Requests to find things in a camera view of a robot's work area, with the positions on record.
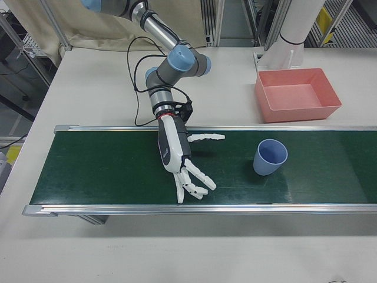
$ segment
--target blue joint cap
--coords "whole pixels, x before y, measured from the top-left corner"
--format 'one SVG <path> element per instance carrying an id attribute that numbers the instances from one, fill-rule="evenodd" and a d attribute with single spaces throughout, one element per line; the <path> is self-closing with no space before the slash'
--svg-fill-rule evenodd
<path id="1" fill-rule="evenodd" d="M 101 12 L 102 0 L 81 0 L 83 6 L 93 12 Z"/>
<path id="2" fill-rule="evenodd" d="M 148 79 L 148 77 L 149 77 L 149 75 L 151 74 L 151 73 L 153 73 L 155 70 L 157 70 L 158 69 L 158 67 L 152 67 L 152 68 L 150 68 L 148 71 L 146 71 L 145 72 L 145 80 L 147 80 Z"/>
<path id="3" fill-rule="evenodd" d="M 207 59 L 207 68 L 206 70 L 204 71 L 204 74 L 203 75 L 206 75 L 210 72 L 211 68 L 212 68 L 212 62 L 211 62 L 211 59 L 210 57 L 206 56 L 206 59 Z"/>
<path id="4" fill-rule="evenodd" d="M 171 68 L 179 72 L 187 72 L 195 64 L 195 56 L 184 45 L 177 45 L 170 51 L 167 61 Z"/>

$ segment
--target green conveyor belt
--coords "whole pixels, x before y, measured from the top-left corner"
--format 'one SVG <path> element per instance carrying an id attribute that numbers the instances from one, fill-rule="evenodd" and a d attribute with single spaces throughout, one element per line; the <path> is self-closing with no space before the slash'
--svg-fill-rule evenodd
<path id="1" fill-rule="evenodd" d="M 375 131 L 215 131 L 223 141 L 191 144 L 192 161 L 217 184 L 185 204 L 377 203 Z M 258 143 L 278 139 L 287 162 L 258 176 Z M 161 164 L 156 131 L 59 131 L 30 204 L 176 204 L 173 175 Z"/>

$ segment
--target beige curtain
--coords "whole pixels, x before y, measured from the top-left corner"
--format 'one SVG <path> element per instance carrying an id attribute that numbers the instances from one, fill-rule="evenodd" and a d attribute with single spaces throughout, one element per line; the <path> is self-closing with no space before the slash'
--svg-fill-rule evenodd
<path id="1" fill-rule="evenodd" d="M 39 0 L 4 0 L 38 46 L 58 65 L 60 42 Z M 85 9 L 80 0 L 48 0 L 55 18 L 74 47 L 127 50 L 130 41 L 148 35 L 132 22 Z M 150 0 L 159 17 L 194 47 L 206 45 L 200 0 Z M 134 50 L 152 50 L 147 41 L 136 42 Z"/>

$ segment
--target pink plastic bin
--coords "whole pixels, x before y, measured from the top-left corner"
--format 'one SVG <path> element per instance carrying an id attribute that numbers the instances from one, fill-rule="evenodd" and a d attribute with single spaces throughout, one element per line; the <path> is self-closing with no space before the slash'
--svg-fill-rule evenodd
<path id="1" fill-rule="evenodd" d="M 267 123 L 325 119 L 342 105 L 320 68 L 260 71 L 255 93 Z"/>

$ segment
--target blue cup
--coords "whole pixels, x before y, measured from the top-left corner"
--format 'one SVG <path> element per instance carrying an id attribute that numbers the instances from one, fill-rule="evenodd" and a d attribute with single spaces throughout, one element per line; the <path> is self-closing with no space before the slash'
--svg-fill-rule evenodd
<path id="1" fill-rule="evenodd" d="M 288 158 L 287 148 L 277 140 L 262 140 L 254 157 L 254 171 L 261 176 L 275 172 Z"/>

